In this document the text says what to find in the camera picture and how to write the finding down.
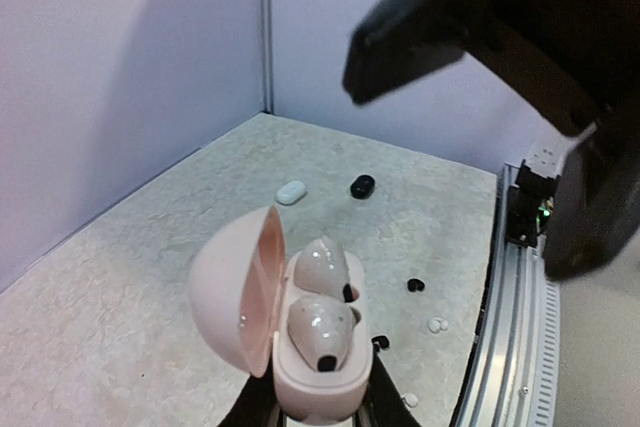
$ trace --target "white earbud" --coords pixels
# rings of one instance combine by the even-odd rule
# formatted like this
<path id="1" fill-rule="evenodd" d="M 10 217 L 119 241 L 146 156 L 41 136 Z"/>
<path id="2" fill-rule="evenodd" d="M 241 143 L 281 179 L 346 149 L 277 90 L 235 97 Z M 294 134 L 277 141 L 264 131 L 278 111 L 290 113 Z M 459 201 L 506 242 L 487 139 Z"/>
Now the white earbud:
<path id="1" fill-rule="evenodd" d="M 342 245 L 328 237 L 307 245 L 296 261 L 293 281 L 301 289 L 353 302 L 349 269 Z"/>
<path id="2" fill-rule="evenodd" d="M 293 344 L 312 369 L 333 372 L 347 358 L 356 323 L 347 304 L 309 294 L 291 304 L 287 327 Z"/>

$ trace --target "small black object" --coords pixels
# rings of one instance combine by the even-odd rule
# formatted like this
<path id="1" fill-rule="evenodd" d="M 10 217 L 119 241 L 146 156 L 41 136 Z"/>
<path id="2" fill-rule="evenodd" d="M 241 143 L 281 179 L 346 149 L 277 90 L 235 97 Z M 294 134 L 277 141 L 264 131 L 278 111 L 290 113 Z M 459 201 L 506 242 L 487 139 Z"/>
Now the small black object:
<path id="1" fill-rule="evenodd" d="M 389 338 L 386 335 L 376 335 L 371 339 L 371 342 L 373 345 L 378 345 L 382 350 L 387 350 L 391 345 Z"/>
<path id="2" fill-rule="evenodd" d="M 407 282 L 407 288 L 409 292 L 422 292 L 424 290 L 424 282 L 420 279 L 409 279 Z"/>
<path id="3" fill-rule="evenodd" d="M 353 302 L 356 300 L 353 298 L 353 289 L 351 289 L 351 285 L 349 284 L 346 284 L 342 289 L 342 295 L 344 296 L 345 302 Z"/>
<path id="4" fill-rule="evenodd" d="M 338 359 L 335 355 L 325 355 L 318 360 L 318 372 L 333 372 L 338 366 Z"/>
<path id="5" fill-rule="evenodd" d="M 366 199 L 373 193 L 376 181 L 370 175 L 361 175 L 351 184 L 351 195 L 355 199 Z"/>

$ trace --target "small white object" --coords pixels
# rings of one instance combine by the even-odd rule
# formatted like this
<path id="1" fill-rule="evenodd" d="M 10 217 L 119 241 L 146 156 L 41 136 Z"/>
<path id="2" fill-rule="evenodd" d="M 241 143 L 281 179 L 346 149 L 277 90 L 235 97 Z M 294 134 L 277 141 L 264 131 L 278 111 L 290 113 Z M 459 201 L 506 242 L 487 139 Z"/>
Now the small white object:
<path id="1" fill-rule="evenodd" d="M 449 330 L 449 322 L 441 317 L 434 317 L 429 321 L 429 330 L 434 334 Z"/>
<path id="2" fill-rule="evenodd" d="M 525 157 L 525 164 L 542 178 L 555 178 L 562 170 L 566 153 L 573 143 L 574 141 L 554 131 L 546 139 L 539 139 L 531 146 Z"/>
<path id="3" fill-rule="evenodd" d="M 440 332 L 440 320 L 438 319 L 431 319 L 429 321 L 429 330 L 434 333 L 437 334 L 438 332 Z"/>
<path id="4" fill-rule="evenodd" d="M 418 405 L 418 397 L 414 394 L 404 394 L 402 400 L 407 407 L 411 407 L 412 409 Z"/>
<path id="5" fill-rule="evenodd" d="M 276 192 L 276 200 L 282 205 L 293 205 L 307 193 L 307 186 L 299 180 L 292 180 Z"/>

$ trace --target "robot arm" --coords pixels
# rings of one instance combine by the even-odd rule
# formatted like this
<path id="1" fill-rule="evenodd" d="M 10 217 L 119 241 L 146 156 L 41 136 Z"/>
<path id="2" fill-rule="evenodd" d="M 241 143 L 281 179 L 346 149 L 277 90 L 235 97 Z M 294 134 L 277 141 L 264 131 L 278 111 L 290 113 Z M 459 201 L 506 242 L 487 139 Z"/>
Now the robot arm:
<path id="1" fill-rule="evenodd" d="M 613 259 L 640 224 L 638 0 L 381 0 L 343 86 L 365 105 L 470 53 L 568 136 L 544 251 L 564 279 Z"/>

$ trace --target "earbud tip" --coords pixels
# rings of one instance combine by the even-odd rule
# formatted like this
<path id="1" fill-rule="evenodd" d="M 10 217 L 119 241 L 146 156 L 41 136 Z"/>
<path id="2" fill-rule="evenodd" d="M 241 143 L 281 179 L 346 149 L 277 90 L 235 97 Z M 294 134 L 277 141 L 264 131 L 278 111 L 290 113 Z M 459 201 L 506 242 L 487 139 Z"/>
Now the earbud tip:
<path id="1" fill-rule="evenodd" d="M 325 355 L 318 360 L 318 372 L 333 372 L 338 366 L 338 359 L 334 355 Z"/>
<path id="2" fill-rule="evenodd" d="M 353 297 L 353 290 L 351 289 L 351 285 L 349 284 L 346 284 L 342 289 L 342 295 L 344 297 L 345 302 L 353 302 L 354 300 L 356 300 Z"/>

